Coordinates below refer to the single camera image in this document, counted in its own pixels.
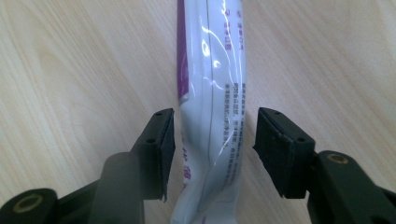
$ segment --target plastic wrapper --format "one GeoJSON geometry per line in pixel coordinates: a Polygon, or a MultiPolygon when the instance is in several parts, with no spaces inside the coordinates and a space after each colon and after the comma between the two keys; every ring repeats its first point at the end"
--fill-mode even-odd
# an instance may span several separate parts
{"type": "Polygon", "coordinates": [[[173,224],[236,223],[245,118],[241,0],[178,0],[184,189],[173,224]]]}

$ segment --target screw hole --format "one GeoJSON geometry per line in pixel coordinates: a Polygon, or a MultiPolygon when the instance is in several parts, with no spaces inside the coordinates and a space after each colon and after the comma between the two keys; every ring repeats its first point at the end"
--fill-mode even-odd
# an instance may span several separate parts
{"type": "Polygon", "coordinates": [[[337,154],[330,154],[327,156],[327,158],[335,163],[339,163],[339,164],[347,164],[348,160],[347,158],[341,156],[341,155],[337,155],[337,154]]]}
{"type": "Polygon", "coordinates": [[[153,138],[150,138],[150,139],[148,139],[147,141],[146,141],[147,143],[155,143],[155,139],[153,139],[153,138]]]}
{"type": "Polygon", "coordinates": [[[19,200],[14,206],[15,213],[25,213],[38,207],[43,202],[43,196],[39,194],[28,195],[19,200]]]}

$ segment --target plastic packet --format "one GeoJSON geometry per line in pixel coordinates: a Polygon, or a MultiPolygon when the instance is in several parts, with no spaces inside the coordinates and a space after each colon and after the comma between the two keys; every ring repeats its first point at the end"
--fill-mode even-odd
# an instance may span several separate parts
{"type": "Polygon", "coordinates": [[[236,223],[245,119],[241,0],[178,0],[184,189],[173,224],[236,223]]]}

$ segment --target wood grain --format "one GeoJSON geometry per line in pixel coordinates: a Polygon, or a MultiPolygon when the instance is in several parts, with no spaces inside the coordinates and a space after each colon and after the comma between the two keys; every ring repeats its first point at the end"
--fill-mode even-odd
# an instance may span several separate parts
{"type": "MultiPolygon", "coordinates": [[[[251,149],[260,106],[282,111],[396,191],[396,2],[244,1],[247,126],[240,223],[309,223],[278,197],[251,149]]],[[[157,110],[176,110],[169,223],[182,187],[176,1],[0,1],[0,204],[34,188],[58,196],[97,179],[157,110]]]]}

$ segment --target white plastic packaging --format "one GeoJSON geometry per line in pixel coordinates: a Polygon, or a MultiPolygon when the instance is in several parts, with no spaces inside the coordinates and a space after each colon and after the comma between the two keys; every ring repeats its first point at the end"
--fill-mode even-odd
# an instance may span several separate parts
{"type": "Polygon", "coordinates": [[[245,119],[241,0],[178,0],[184,189],[173,224],[237,223],[245,119]]]}

